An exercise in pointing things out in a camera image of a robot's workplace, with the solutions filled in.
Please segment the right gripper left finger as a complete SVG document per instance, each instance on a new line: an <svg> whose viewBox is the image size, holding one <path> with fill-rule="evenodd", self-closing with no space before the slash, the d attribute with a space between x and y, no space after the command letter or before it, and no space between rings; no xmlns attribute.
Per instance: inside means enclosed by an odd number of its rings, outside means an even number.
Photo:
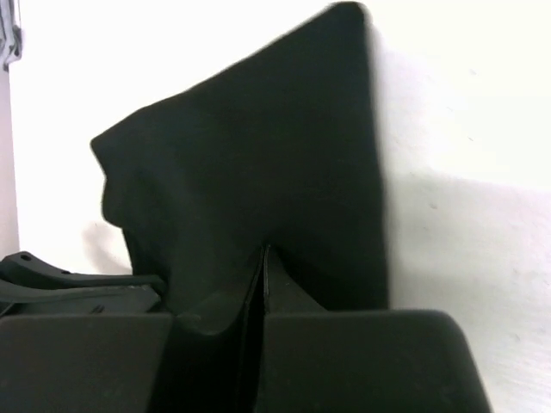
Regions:
<svg viewBox="0 0 551 413"><path fill-rule="evenodd" d="M2 411L252 412L262 259L255 253L232 284L174 315L155 275L4 257Z"/></svg>

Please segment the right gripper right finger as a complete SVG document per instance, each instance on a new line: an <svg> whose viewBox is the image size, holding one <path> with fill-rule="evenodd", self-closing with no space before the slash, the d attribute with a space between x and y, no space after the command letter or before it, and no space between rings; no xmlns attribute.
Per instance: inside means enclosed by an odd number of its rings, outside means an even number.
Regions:
<svg viewBox="0 0 551 413"><path fill-rule="evenodd" d="M463 331L434 310L329 311L263 263L260 412L486 413Z"/></svg>

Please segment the black tank top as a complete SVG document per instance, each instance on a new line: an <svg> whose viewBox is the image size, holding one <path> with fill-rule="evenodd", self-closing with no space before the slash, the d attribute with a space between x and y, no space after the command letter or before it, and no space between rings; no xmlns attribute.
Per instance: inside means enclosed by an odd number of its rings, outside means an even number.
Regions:
<svg viewBox="0 0 551 413"><path fill-rule="evenodd" d="M248 280L264 245L332 310L385 309L368 22L336 3L91 141L104 218L176 313Z"/></svg>

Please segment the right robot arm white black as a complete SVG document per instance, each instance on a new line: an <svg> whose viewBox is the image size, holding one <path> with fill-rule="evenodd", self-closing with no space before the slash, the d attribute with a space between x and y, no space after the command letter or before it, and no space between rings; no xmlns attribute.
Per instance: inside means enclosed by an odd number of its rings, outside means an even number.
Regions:
<svg viewBox="0 0 551 413"><path fill-rule="evenodd" d="M439 311L328 311L277 250L171 315L154 275L1 262L4 412L487 412L466 337Z"/></svg>

